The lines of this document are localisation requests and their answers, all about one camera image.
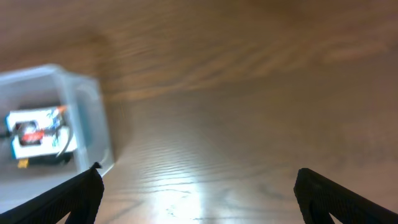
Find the small black yellow screwdriver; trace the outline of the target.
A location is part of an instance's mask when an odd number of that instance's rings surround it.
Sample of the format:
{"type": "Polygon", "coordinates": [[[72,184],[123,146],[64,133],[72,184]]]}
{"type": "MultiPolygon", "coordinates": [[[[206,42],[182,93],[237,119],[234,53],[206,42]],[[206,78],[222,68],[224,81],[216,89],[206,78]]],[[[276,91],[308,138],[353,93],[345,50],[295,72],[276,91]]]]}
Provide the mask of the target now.
{"type": "Polygon", "coordinates": [[[57,166],[68,164],[72,158],[72,154],[66,153],[61,156],[47,155],[31,157],[27,159],[19,159],[17,163],[18,169],[26,169],[30,166],[57,166]]]}

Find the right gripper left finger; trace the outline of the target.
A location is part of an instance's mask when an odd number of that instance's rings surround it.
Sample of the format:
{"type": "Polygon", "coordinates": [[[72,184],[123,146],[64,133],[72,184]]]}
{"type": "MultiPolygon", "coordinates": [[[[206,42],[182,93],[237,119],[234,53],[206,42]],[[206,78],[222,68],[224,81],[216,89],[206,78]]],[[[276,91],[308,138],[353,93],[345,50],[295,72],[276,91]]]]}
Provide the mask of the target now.
{"type": "Polygon", "coordinates": [[[104,193],[104,183],[95,162],[88,170],[1,214],[3,224],[94,223],[104,193]]]}

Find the clear plastic container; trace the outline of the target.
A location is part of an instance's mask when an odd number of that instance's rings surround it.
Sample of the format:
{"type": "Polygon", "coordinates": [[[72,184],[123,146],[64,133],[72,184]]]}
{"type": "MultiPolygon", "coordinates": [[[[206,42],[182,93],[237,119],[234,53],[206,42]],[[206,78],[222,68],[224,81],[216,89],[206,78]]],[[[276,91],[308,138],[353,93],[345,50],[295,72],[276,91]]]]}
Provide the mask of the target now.
{"type": "Polygon", "coordinates": [[[98,82],[57,65],[1,74],[1,133],[10,111],[67,107],[77,149],[68,164],[18,169],[10,140],[1,139],[1,211],[11,210],[89,169],[105,175],[114,165],[106,114],[98,82]]]}

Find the blue white screw box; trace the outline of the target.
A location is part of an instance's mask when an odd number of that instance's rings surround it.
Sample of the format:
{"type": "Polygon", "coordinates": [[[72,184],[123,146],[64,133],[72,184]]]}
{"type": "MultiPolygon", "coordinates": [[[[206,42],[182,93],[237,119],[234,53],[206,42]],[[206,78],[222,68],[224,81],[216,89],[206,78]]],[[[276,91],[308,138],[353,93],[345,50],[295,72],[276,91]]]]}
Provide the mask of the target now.
{"type": "Polygon", "coordinates": [[[5,124],[15,159],[61,157],[77,149],[66,106],[10,111],[5,124]]]}

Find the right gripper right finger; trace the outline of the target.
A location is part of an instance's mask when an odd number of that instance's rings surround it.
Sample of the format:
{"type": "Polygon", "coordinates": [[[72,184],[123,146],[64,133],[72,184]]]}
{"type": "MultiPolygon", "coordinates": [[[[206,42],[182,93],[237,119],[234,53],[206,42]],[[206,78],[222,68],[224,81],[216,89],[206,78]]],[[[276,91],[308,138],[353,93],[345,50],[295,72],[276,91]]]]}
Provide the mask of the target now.
{"type": "Polygon", "coordinates": [[[294,186],[306,224],[397,223],[397,214],[308,168],[298,171],[294,186]]]}

